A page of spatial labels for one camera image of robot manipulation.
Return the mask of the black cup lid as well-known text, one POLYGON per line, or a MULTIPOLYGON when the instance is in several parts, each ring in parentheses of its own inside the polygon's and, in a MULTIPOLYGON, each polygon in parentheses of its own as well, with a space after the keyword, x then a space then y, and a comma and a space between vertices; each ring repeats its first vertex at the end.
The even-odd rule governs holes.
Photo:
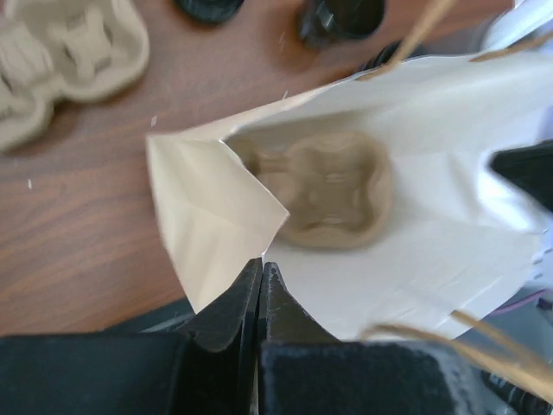
POLYGON ((238 13, 244 0, 174 0, 174 3, 196 22, 221 24, 238 13))

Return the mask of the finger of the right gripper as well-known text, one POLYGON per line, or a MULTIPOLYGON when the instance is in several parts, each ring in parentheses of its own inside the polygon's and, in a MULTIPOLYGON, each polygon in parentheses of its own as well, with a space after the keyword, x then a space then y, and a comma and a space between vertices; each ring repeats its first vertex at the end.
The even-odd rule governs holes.
POLYGON ((552 141, 496 152, 491 170, 523 190, 549 212, 552 211, 552 141))

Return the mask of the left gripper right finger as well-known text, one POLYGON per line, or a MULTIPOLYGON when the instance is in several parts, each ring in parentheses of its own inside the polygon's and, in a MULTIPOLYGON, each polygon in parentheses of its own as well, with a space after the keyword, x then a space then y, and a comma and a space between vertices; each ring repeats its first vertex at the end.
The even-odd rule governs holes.
POLYGON ((264 266, 257 364, 261 414, 507 414, 453 349, 435 342, 343 342, 264 266))

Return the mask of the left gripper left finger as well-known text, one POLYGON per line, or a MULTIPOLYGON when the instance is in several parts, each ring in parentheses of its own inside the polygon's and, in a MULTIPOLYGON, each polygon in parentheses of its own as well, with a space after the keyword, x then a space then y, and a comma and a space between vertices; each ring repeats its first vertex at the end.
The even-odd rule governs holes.
POLYGON ((3 337, 2 413, 248 413, 262 276, 262 261, 249 261, 170 331, 3 337))

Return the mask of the black coffee cup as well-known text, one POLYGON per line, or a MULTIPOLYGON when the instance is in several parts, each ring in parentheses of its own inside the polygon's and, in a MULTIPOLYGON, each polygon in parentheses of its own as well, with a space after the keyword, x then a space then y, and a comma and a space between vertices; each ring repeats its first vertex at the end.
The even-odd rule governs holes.
POLYGON ((304 1, 296 14, 299 39, 309 48, 362 41, 385 19, 385 0, 304 1))

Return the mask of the brown paper bag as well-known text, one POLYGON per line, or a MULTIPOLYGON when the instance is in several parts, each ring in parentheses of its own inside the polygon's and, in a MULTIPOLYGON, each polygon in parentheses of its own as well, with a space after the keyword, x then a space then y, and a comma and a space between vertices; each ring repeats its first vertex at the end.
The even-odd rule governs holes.
POLYGON ((451 8, 432 1, 388 64, 182 132, 147 139, 162 242, 195 312, 250 259, 275 261, 293 297, 341 340, 455 344, 520 288, 543 210, 490 167, 532 144, 552 101, 545 37, 479 54, 411 58, 451 8), (361 132, 388 151, 393 204, 353 249, 291 245, 288 210, 245 167, 248 143, 282 152, 316 134, 361 132))

